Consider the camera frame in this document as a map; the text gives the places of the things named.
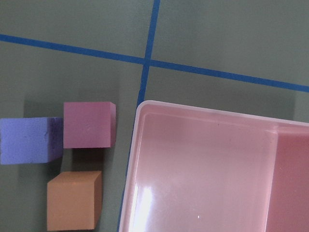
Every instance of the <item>pink cube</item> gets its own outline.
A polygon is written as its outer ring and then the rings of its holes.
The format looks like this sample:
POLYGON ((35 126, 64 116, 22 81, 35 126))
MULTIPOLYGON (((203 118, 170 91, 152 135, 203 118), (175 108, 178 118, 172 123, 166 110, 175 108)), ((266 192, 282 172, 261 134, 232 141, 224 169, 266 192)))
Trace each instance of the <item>pink cube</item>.
POLYGON ((64 103, 64 148, 112 147, 116 105, 108 101, 64 103))

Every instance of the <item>blue block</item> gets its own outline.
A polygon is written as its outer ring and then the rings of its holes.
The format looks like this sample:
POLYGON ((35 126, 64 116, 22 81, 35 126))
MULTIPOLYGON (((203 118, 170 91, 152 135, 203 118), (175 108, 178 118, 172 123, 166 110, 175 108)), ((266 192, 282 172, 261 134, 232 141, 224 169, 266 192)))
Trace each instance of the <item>blue block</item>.
POLYGON ((62 118, 0 119, 1 164, 46 163, 62 155, 62 118))

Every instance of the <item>orange cube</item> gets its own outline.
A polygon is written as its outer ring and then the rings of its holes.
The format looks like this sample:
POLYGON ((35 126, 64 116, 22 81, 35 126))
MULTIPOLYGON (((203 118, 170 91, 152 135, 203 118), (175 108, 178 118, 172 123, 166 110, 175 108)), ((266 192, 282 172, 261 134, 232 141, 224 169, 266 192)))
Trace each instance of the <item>orange cube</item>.
POLYGON ((91 230, 102 210, 102 172, 63 172, 47 184, 47 230, 91 230))

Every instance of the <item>pink bin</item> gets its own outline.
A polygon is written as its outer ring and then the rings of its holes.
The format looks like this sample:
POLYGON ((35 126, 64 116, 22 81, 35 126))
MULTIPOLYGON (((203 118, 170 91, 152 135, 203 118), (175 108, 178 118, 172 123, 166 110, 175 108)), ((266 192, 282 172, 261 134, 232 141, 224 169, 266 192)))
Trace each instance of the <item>pink bin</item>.
POLYGON ((308 123, 138 107, 119 232, 308 231, 308 123))

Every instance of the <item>cube side face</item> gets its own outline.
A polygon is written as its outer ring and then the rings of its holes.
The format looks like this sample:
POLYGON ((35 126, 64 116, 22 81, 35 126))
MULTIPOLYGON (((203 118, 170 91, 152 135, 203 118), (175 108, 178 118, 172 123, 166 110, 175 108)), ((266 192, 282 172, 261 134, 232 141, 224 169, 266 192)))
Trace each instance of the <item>cube side face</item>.
POLYGON ((1 164, 47 162, 47 135, 47 118, 1 119, 1 164))
POLYGON ((111 147, 116 143, 116 105, 111 103, 111 147))
POLYGON ((94 197, 94 209, 95 209, 95 216, 94 216, 94 225, 96 226, 98 219, 100 218, 101 211, 102 211, 102 173, 97 177, 94 182, 95 188, 95 197, 94 197))
POLYGON ((64 148, 111 146, 110 102, 64 103, 64 148))
POLYGON ((48 183, 47 230, 94 229, 93 202, 93 182, 48 183))
POLYGON ((63 156, 63 118, 48 119, 48 162, 63 156))

